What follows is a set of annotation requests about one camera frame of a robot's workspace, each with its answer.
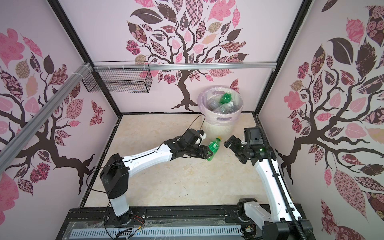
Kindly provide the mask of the green soda bottle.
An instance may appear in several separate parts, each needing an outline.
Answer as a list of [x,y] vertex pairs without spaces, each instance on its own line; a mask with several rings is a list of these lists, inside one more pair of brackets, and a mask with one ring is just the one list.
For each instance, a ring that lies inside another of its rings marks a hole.
[[216,138],[215,140],[209,143],[210,154],[209,154],[209,157],[207,158],[209,162],[214,158],[215,154],[218,152],[220,148],[220,143],[221,143],[221,138]]
[[222,97],[220,98],[220,104],[224,105],[232,101],[232,94],[230,93],[224,93]]

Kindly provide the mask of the clear bottle white cap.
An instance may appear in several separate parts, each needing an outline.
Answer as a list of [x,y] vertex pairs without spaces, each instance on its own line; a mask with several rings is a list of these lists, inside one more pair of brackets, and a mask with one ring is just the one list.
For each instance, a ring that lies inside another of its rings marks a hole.
[[217,113],[217,114],[226,115],[231,110],[233,105],[234,105],[233,102],[228,102],[228,103],[223,104],[220,107],[216,108],[214,110],[214,112]]

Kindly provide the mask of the clear bottle green label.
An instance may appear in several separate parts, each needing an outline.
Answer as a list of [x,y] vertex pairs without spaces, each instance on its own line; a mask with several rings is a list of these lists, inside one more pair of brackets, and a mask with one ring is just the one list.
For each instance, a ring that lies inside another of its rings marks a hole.
[[214,111],[221,106],[220,98],[211,98],[209,99],[207,104],[208,104],[208,109],[210,111]]

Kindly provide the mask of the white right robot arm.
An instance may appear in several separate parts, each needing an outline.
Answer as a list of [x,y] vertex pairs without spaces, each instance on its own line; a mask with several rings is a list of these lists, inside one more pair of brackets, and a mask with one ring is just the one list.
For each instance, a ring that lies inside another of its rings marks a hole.
[[245,216],[261,229],[264,240],[312,240],[313,226],[293,203],[279,170],[277,157],[260,126],[246,128],[244,139],[229,137],[224,146],[242,163],[251,162],[259,174],[269,201],[269,210],[259,203],[242,203]]

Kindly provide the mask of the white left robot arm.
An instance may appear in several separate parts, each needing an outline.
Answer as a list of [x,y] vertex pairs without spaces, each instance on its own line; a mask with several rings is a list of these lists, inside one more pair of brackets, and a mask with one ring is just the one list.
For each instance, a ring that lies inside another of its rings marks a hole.
[[129,179],[155,165],[184,157],[207,160],[214,155],[208,146],[203,130],[187,129],[181,136],[165,140],[160,146],[136,155],[122,157],[114,154],[101,170],[100,179],[116,217],[130,215],[126,197]]

